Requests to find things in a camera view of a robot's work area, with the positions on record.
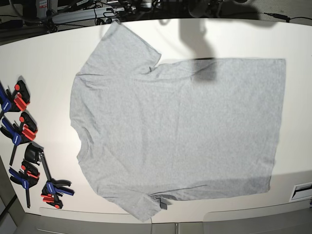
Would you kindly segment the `grey T-shirt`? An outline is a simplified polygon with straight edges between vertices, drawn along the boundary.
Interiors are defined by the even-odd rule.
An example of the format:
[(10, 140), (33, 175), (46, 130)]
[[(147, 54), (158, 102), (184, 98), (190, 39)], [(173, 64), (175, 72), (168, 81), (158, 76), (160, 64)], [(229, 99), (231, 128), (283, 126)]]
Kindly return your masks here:
[(70, 120), (93, 191), (140, 221), (160, 212), (162, 199), (268, 192), (285, 60), (160, 57), (113, 22), (76, 74)]

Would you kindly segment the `long bar clamp blue red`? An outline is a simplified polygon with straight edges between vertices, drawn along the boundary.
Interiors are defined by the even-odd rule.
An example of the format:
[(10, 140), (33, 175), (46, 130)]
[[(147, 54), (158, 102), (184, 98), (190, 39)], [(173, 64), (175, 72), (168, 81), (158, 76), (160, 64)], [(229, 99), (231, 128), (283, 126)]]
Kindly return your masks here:
[(49, 171), (45, 154), (42, 148), (30, 143), (25, 150), (25, 159), (28, 162), (39, 165), (39, 162), (43, 165), (47, 181), (42, 189), (41, 197), (43, 202), (55, 207), (56, 209), (62, 209), (63, 203), (59, 197), (63, 195), (74, 195), (74, 190), (70, 189), (71, 182), (68, 180), (55, 180), (51, 176)]

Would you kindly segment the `top bar clamp blue red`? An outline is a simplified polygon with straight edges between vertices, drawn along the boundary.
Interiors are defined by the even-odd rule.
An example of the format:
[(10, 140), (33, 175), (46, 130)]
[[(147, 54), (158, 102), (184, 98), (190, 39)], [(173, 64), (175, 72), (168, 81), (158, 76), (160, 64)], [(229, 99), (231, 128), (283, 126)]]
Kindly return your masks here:
[(1, 119), (4, 117), (5, 113), (18, 113), (25, 111), (29, 104), (30, 93), (22, 76), (19, 77), (12, 92), (9, 88), (4, 89), (2, 83), (0, 84)]

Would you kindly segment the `white label plate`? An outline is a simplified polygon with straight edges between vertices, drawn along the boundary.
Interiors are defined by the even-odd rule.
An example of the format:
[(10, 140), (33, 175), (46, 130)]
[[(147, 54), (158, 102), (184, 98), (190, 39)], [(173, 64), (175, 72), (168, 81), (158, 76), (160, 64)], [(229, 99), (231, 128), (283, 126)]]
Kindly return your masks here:
[(303, 183), (295, 185), (289, 202), (302, 201), (312, 197), (312, 183)]

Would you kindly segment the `aluminium frame rail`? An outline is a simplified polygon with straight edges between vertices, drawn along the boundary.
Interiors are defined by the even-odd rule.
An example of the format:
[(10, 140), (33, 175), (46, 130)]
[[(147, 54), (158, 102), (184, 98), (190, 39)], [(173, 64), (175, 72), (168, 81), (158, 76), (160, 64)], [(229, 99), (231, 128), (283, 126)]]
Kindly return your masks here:
[(92, 20), (95, 18), (102, 18), (105, 16), (114, 17), (114, 13), (110, 7), (93, 8), (82, 11), (62, 13), (52, 18), (53, 23), (63, 24), (83, 20)]

